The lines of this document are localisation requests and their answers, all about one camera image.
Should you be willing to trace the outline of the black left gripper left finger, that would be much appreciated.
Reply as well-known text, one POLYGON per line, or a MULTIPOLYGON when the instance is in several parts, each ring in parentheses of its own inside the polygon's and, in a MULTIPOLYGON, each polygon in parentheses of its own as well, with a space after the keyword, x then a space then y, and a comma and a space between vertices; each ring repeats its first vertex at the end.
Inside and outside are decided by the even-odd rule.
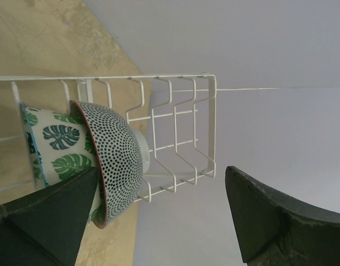
POLYGON ((0 265, 74 265, 97 169, 0 205, 0 265))

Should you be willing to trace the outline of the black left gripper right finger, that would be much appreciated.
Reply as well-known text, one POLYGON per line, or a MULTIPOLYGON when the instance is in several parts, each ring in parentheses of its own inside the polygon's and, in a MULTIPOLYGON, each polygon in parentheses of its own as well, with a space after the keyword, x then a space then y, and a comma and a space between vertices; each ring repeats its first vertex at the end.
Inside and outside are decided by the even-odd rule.
POLYGON ((236 168, 225 188, 247 265, 340 265, 340 213, 308 204, 236 168))

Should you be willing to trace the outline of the green leaf pattern bowl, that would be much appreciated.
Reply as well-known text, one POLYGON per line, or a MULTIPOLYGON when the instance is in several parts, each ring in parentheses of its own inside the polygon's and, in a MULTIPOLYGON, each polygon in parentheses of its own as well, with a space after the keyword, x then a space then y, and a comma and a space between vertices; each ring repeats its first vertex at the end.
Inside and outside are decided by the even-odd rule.
POLYGON ((90 133, 81 117, 26 103, 20 108, 38 190, 98 167, 90 133))

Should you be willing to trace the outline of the grey dotted red-rim bowl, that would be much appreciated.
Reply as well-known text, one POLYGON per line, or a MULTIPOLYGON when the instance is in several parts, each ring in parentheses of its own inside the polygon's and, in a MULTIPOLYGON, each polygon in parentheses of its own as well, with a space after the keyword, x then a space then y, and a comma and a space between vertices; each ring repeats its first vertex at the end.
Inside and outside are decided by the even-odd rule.
POLYGON ((127 121, 113 109, 72 100, 70 113, 85 121, 96 152, 104 203, 94 223, 104 228, 137 199, 143 177, 141 148, 127 121))

